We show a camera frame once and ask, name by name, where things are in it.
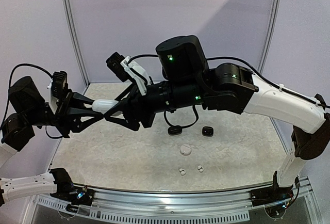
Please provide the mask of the black oval earbud case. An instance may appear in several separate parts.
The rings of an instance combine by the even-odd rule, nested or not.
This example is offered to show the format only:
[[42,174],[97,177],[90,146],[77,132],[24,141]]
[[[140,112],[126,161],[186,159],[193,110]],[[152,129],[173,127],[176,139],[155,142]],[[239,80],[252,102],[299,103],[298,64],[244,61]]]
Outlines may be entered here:
[[183,128],[181,126],[171,126],[168,128],[168,134],[170,136],[175,136],[181,134],[183,131]]

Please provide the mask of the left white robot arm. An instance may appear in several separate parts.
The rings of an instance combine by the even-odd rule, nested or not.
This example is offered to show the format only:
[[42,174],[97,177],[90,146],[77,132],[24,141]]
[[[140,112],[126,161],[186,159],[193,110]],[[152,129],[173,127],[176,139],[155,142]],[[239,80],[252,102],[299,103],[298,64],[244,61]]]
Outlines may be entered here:
[[[30,76],[19,79],[9,88],[9,102],[15,112],[1,125],[1,165],[35,136],[34,126],[53,126],[62,137],[68,138],[70,133],[80,133],[103,119],[102,113],[86,107],[92,105],[93,100],[69,89],[64,71],[53,74],[48,88],[48,102]],[[30,177],[1,178],[1,204],[38,194],[50,194],[72,205],[91,206],[95,191],[86,186],[74,186],[64,168]]]

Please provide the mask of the white stem earbud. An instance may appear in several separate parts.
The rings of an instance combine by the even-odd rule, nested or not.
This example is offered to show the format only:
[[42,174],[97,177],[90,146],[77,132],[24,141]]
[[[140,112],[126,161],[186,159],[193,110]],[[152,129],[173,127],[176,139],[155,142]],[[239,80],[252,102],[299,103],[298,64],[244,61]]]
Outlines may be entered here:
[[201,165],[199,165],[199,166],[197,167],[197,169],[198,169],[199,172],[203,172],[203,171],[204,171],[204,168],[203,168],[203,166],[201,166]]

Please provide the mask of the pink round earbud case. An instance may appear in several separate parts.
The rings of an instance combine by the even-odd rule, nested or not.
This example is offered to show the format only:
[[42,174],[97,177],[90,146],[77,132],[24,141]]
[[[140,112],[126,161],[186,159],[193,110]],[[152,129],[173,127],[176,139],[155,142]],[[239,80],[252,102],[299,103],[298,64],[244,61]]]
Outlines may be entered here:
[[183,156],[189,156],[192,152],[190,145],[184,144],[180,147],[180,154]]

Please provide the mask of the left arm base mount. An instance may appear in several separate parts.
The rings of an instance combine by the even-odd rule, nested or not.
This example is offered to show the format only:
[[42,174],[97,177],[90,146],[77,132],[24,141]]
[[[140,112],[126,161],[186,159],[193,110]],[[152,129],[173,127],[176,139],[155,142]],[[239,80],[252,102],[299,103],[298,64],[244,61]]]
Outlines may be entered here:
[[92,205],[95,191],[89,186],[75,186],[64,168],[54,168],[49,172],[54,177],[56,185],[56,192],[50,193],[51,197],[70,202],[72,205]]

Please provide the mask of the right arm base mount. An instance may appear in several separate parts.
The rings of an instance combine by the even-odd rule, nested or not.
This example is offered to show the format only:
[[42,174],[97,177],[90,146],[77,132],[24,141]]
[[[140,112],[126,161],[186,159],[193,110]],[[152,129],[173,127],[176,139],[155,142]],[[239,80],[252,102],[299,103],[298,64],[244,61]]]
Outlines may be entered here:
[[289,187],[279,186],[277,182],[277,171],[275,171],[271,186],[249,191],[252,206],[266,205],[276,201],[290,199],[290,201],[284,205],[284,208],[287,208],[298,198],[300,192],[300,181],[298,175],[296,176],[294,183],[297,188],[297,193],[295,195],[293,193],[293,185]]

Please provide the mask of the white oval earbud case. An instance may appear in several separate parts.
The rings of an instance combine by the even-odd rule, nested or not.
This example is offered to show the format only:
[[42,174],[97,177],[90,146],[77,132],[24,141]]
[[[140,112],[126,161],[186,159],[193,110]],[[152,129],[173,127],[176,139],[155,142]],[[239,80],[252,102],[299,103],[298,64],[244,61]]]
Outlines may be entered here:
[[117,100],[98,99],[92,103],[92,110],[104,115],[107,111],[114,108],[118,103],[119,101]]

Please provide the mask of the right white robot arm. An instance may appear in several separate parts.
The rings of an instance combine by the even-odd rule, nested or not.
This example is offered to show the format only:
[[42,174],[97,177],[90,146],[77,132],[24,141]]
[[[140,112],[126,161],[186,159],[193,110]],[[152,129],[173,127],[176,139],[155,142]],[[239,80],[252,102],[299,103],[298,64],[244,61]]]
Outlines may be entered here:
[[136,131],[150,127],[157,113],[201,105],[206,110],[258,114],[293,125],[292,153],[273,176],[267,189],[278,201],[291,187],[305,162],[318,157],[329,143],[329,113],[320,95],[306,97],[277,85],[247,62],[227,57],[210,68],[197,36],[170,38],[156,47],[163,82],[154,84],[135,57],[113,53],[107,67],[131,86],[116,98],[105,119]]

